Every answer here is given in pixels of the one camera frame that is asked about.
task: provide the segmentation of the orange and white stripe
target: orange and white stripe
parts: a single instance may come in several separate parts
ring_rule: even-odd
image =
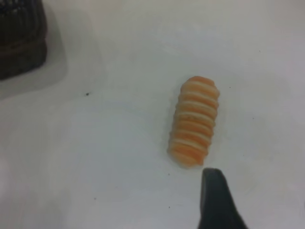
[[[181,87],[169,150],[185,166],[202,165],[214,134],[219,91],[214,81],[195,76]]]

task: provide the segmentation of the white table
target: white table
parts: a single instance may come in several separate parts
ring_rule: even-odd
[[[44,2],[47,63],[0,82],[1,229],[195,229],[202,168],[166,153],[194,75],[221,92],[204,166],[249,228],[305,228],[304,1]]]

